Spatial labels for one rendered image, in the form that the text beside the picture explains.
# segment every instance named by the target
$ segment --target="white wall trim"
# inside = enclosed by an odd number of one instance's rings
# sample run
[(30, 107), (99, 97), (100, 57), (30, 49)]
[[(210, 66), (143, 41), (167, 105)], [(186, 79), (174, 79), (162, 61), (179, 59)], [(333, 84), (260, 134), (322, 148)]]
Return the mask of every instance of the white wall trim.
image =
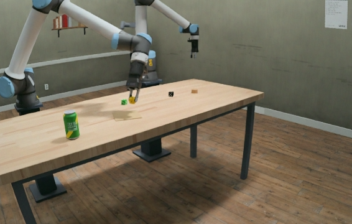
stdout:
[[(123, 86), (123, 85), (126, 85), (126, 80), (125, 81), (116, 82), (116, 83), (100, 85), (100, 86), (93, 86), (93, 87), (84, 88), (84, 89), (81, 89), (81, 90), (74, 90), (74, 91), (68, 91), (68, 92), (65, 92), (65, 93), (59, 93), (59, 94), (54, 94), (54, 95), (50, 95), (50, 96), (44, 96), (44, 97), (40, 97), (39, 100), (41, 102), (52, 101), (52, 100), (57, 100), (57, 99), (61, 99), (61, 98), (66, 98), (66, 97), (69, 97), (69, 96), (75, 96), (75, 95), (80, 95), (80, 94), (84, 94), (84, 93), (90, 93), (90, 92), (93, 92), (93, 91), (105, 90), (105, 89), (108, 89), (108, 88), (114, 88), (114, 87)], [(13, 109), (14, 109), (14, 104), (0, 106), (0, 112), (13, 110)]]
[[(120, 51), (120, 52), (108, 52), (108, 53), (94, 54), (94, 55), (84, 55), (84, 56), (79, 56), (79, 57), (51, 60), (51, 61), (47, 61), (47, 62), (32, 63), (32, 64), (28, 64), (27, 67), (28, 68), (37, 68), (37, 67), (43, 67), (43, 66), (48, 66), (48, 65), (56, 65), (56, 64), (60, 64), (60, 63), (76, 62), (76, 61), (80, 61), (80, 60), (88, 60), (88, 59), (93, 59), (93, 58), (102, 58), (102, 57), (128, 55), (128, 54), (130, 54), (129, 51)], [(0, 74), (4, 73), (4, 70), (5, 70), (5, 68), (0, 69)]]
[(276, 111), (276, 110), (272, 110), (272, 109), (267, 109), (267, 108), (263, 108), (260, 106), (255, 106), (255, 112), (259, 113), (259, 114), (271, 116), (273, 118), (283, 119), (285, 121), (290, 121), (290, 122), (294, 122), (297, 124), (302, 124), (302, 125), (309, 126), (312, 128), (317, 128), (317, 129), (320, 129), (323, 131), (328, 131), (331, 133), (335, 133), (335, 134), (339, 134), (342, 136), (352, 138), (352, 130), (347, 129), (347, 128), (342, 128), (342, 127), (335, 126), (332, 124), (327, 124), (327, 123), (323, 123), (320, 121), (315, 121), (313, 119), (303, 118), (303, 117), (296, 116), (293, 114), (288, 114), (288, 113), (284, 113), (284, 112), (280, 112), (280, 111)]

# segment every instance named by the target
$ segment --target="robotic arm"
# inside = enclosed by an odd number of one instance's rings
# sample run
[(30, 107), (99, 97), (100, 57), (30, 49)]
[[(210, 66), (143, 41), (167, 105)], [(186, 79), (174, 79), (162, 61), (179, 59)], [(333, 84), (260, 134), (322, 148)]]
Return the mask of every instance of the robotic arm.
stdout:
[(196, 58), (198, 53), (198, 40), (200, 38), (200, 28), (197, 24), (191, 24), (173, 9), (166, 6), (160, 0), (134, 0), (136, 5), (136, 33), (147, 33), (147, 6), (152, 6), (163, 15), (177, 23), (180, 33), (190, 34), (188, 42), (192, 44), (191, 58)]
[(16, 109), (18, 112), (31, 109), (39, 110), (42, 106), (35, 93), (35, 84), (32, 79), (33, 70), (26, 68), (26, 65), (47, 15), (50, 11), (55, 11), (60, 14), (67, 14), (111, 40), (113, 49), (132, 52), (126, 86), (130, 90), (131, 96), (132, 91), (137, 90), (134, 99), (137, 102), (144, 66), (148, 62), (149, 49), (152, 43), (148, 34), (127, 34), (76, 6), (70, 0), (32, 0), (32, 3), (33, 7), (21, 32), (10, 65), (0, 78), (0, 95), (2, 97), (12, 98), (17, 95)]

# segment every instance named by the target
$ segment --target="wooden tabletop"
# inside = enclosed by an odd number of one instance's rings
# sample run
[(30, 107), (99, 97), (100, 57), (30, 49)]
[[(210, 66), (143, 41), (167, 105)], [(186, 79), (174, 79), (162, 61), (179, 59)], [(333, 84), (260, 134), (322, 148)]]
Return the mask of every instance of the wooden tabletop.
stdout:
[[(0, 121), (0, 185), (154, 138), (260, 100), (264, 93), (193, 79), (143, 88), (136, 104), (121, 105), (128, 96), (119, 93)], [(76, 140), (65, 137), (63, 112), (70, 109), (78, 115)], [(142, 118), (113, 118), (113, 111), (132, 110)]]

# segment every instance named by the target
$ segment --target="table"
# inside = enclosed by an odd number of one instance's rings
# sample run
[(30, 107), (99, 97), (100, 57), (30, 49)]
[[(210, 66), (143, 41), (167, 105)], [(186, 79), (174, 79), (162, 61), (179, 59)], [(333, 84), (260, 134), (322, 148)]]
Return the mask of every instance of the table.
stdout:
[[(247, 178), (254, 106), (264, 93), (192, 79), (144, 88), (136, 104), (121, 105), (128, 96), (129, 92), (119, 93), (0, 121), (0, 185), (12, 184), (27, 224), (35, 219), (23, 183), (50, 179), (54, 184), (56, 172), (132, 147), (160, 143), (161, 138), (187, 128), (191, 131), (190, 157), (194, 158), (197, 125), (244, 107), (248, 111), (241, 178)], [(73, 141), (66, 139), (63, 124), (63, 112), (69, 109), (76, 111), (80, 125), (80, 137)], [(137, 110), (142, 118), (114, 120), (113, 111), (130, 110)]]

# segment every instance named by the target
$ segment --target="table frame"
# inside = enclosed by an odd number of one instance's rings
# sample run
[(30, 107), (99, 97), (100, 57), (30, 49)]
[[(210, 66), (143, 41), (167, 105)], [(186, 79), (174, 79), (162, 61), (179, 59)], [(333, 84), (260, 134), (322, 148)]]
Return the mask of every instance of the table frame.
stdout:
[(240, 107), (238, 107), (236, 109), (227, 111), (225, 113), (216, 115), (214, 117), (205, 119), (203, 121), (199, 121), (199, 122), (194, 123), (194, 124), (190, 124), (188, 126), (176, 129), (174, 131), (170, 131), (168, 133), (162, 134), (160, 136), (157, 136), (157, 137), (145, 140), (145, 141), (137, 142), (137, 143), (131, 144), (129, 146), (122, 147), (120, 149), (117, 149), (117, 150), (114, 150), (114, 151), (111, 151), (111, 152), (107, 152), (107, 153), (104, 153), (104, 154), (99, 155), (99, 156), (92, 157), (90, 159), (85, 159), (83, 161), (76, 162), (74, 164), (70, 164), (70, 165), (67, 165), (67, 166), (64, 166), (64, 167), (61, 167), (61, 168), (58, 168), (58, 169), (54, 169), (54, 170), (45, 172), (43, 174), (35, 175), (33, 177), (28, 177), (26, 179), (19, 180), (17, 182), (13, 182), (12, 183), (12, 188), (13, 188), (14, 194), (16, 196), (17, 202), (19, 204), (22, 216), (24, 217), (25, 223), (26, 224), (36, 224), (36, 220), (34, 218), (34, 214), (32, 213), (32, 209), (31, 209), (31, 207), (29, 205), (27, 194), (26, 194), (26, 192), (24, 190), (24, 186), (23, 186), (24, 183), (30, 182), (32, 180), (39, 179), (39, 178), (42, 178), (42, 177), (46, 177), (48, 175), (53, 175), (53, 174), (55, 174), (57, 172), (61, 172), (63, 170), (67, 170), (67, 169), (70, 169), (72, 167), (76, 167), (76, 166), (85, 164), (87, 162), (92, 162), (92, 161), (95, 161), (95, 160), (98, 160), (98, 159), (113, 155), (115, 153), (118, 153), (118, 152), (121, 152), (121, 151), (125, 151), (127, 149), (139, 146), (141, 144), (147, 144), (147, 143), (149, 143), (151, 141), (155, 141), (155, 140), (161, 139), (161, 138), (166, 137), (168, 135), (177, 133), (179, 131), (183, 131), (183, 130), (185, 130), (187, 128), (190, 128), (190, 157), (191, 158), (196, 158), (197, 157), (197, 132), (198, 132), (197, 131), (197, 126), (199, 124), (205, 123), (207, 121), (210, 121), (210, 120), (219, 118), (221, 116), (224, 116), (226, 114), (230, 114), (230, 113), (235, 112), (237, 110), (241, 110), (241, 109), (243, 109), (245, 107), (247, 107), (247, 114), (246, 114), (246, 127), (245, 127), (243, 163), (242, 163), (242, 166), (241, 166), (241, 175), (240, 175), (240, 178), (245, 180), (248, 177), (249, 158), (250, 158), (250, 155), (251, 155), (252, 134), (253, 134), (253, 124), (254, 124), (254, 114), (255, 114), (255, 102), (250, 103), (248, 105), (240, 106)]

